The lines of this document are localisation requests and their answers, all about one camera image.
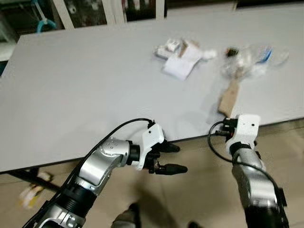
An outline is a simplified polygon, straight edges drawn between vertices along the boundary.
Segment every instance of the trash on table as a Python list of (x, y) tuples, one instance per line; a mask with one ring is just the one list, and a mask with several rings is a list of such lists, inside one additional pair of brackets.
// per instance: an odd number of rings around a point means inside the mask
[(198, 61), (217, 56), (215, 50), (201, 50), (195, 41), (171, 38), (164, 46), (158, 46), (154, 54), (167, 60), (162, 70), (179, 80), (185, 80)]
[(289, 57), (286, 49), (270, 45), (251, 45), (243, 49), (229, 48), (226, 51), (227, 63), (222, 73), (231, 78), (224, 92), (218, 111), (230, 117), (237, 100), (239, 83), (247, 76), (262, 76), (270, 68), (282, 65)]

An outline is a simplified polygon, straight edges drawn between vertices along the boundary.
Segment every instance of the blue object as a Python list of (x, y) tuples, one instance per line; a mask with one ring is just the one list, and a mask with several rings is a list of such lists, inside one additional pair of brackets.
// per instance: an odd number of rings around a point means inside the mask
[(45, 24), (43, 20), (38, 22), (37, 25), (37, 33), (41, 33), (42, 28), (44, 25), (49, 25), (50, 27), (52, 27), (53, 29), (56, 29), (57, 25), (55, 22), (53, 22), (52, 20), (47, 19), (47, 23)]
[(262, 50), (259, 54), (259, 61), (257, 63), (265, 63), (271, 56), (273, 48), (271, 46), (261, 46)]

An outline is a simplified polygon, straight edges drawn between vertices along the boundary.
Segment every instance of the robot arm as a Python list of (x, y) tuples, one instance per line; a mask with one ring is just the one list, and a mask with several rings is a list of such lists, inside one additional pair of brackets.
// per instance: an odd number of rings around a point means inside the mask
[(75, 180), (46, 212), (36, 221), (35, 228), (81, 228), (95, 199), (109, 180), (112, 170), (125, 165), (149, 173), (173, 175), (187, 172), (176, 164), (161, 166), (157, 162), (160, 152), (178, 152), (179, 147), (168, 143), (162, 128), (149, 124), (142, 134), (140, 145), (131, 141), (108, 138), (83, 163)]
[(260, 117), (240, 115), (225, 119), (222, 131), (226, 136), (226, 151), (232, 157), (232, 174), (249, 228), (287, 228), (288, 220), (283, 206), (287, 206), (283, 190), (266, 173), (260, 155), (255, 151)]

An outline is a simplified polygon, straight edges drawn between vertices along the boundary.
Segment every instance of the person's leg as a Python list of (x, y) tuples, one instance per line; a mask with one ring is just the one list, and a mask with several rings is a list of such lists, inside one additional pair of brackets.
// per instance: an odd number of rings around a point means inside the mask
[(133, 203), (128, 210), (118, 215), (111, 228), (141, 228), (138, 205)]

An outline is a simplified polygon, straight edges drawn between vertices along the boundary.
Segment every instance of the black connector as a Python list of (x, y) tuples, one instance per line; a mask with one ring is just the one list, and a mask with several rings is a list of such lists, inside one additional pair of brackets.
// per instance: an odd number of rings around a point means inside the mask
[(128, 141), (130, 145), (130, 154), (127, 160), (127, 165), (131, 165), (133, 161), (139, 161), (141, 155), (141, 149), (139, 145), (133, 144), (132, 141)]
[(231, 135), (231, 132), (229, 132), (229, 131), (218, 131), (218, 130), (216, 130), (216, 131), (215, 131), (215, 135), (228, 137), (228, 136)]
[(151, 121), (151, 122), (149, 122), (149, 123), (148, 123), (148, 129), (149, 129), (150, 127), (152, 127), (154, 124), (155, 124), (155, 121), (154, 121), (154, 120)]
[(224, 126), (227, 125), (229, 127), (236, 128), (238, 124), (238, 119), (225, 118), (223, 120)]

